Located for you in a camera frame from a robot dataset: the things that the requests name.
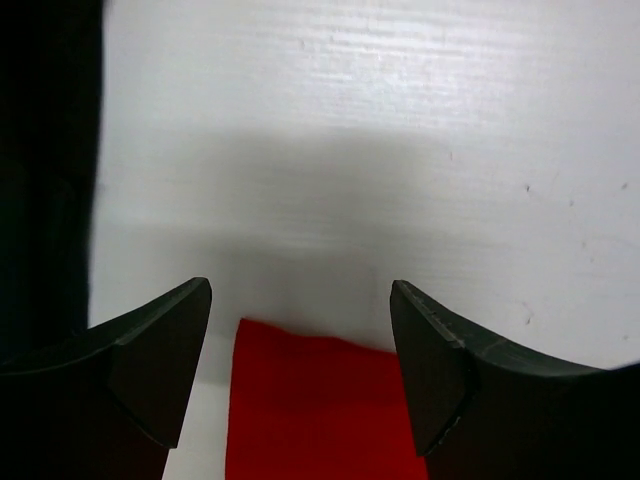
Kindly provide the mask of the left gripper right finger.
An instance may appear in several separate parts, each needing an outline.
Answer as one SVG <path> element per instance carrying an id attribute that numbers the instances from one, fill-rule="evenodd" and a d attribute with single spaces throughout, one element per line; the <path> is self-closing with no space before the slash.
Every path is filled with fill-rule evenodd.
<path id="1" fill-rule="evenodd" d="M 432 479 L 635 479 L 639 368 L 532 350 L 411 283 L 390 294 L 416 452 Z"/>

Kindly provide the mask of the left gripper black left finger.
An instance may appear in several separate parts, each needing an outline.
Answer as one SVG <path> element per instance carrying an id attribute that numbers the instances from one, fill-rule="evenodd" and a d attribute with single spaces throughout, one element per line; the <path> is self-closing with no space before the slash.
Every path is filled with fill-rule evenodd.
<path id="1" fill-rule="evenodd" d="M 4 479 L 160 479 L 178 445 L 212 289 L 149 303 L 1 366 Z"/>

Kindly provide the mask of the red t shirt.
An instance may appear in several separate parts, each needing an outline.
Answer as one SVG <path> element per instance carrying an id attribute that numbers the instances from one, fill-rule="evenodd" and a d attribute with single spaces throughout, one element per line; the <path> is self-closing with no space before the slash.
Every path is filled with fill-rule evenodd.
<path id="1" fill-rule="evenodd" d="M 426 478 L 397 356 L 241 320 L 232 356 L 225 476 Z"/>

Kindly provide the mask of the black t shirt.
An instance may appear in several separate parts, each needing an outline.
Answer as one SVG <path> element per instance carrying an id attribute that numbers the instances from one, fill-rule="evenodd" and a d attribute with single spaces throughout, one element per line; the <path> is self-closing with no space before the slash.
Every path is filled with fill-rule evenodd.
<path id="1" fill-rule="evenodd" d="M 88 325 L 100 1 L 1 5 L 1 356 Z"/>

